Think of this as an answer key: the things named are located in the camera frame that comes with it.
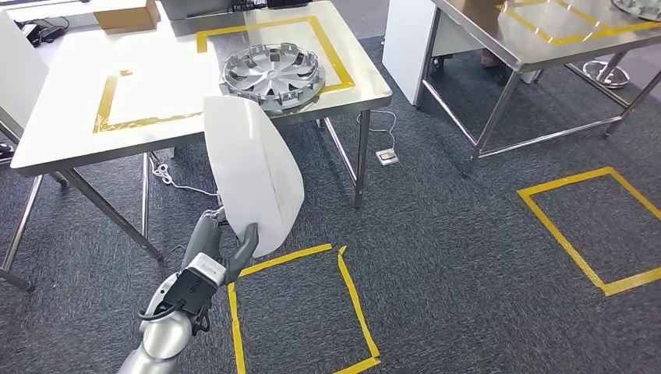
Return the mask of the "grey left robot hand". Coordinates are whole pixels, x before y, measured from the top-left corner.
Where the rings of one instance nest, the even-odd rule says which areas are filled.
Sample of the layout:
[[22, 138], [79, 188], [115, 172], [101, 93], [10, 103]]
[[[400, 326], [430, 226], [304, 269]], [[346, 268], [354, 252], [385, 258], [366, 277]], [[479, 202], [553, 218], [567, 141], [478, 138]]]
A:
[[186, 246], [181, 270], [184, 270], [199, 253], [203, 253], [224, 267], [222, 280], [217, 277], [218, 285], [228, 285], [239, 278], [259, 244], [258, 223], [251, 223], [246, 227], [240, 246], [229, 258], [223, 258], [220, 254], [223, 223], [228, 223], [224, 207], [205, 210], [202, 213]]

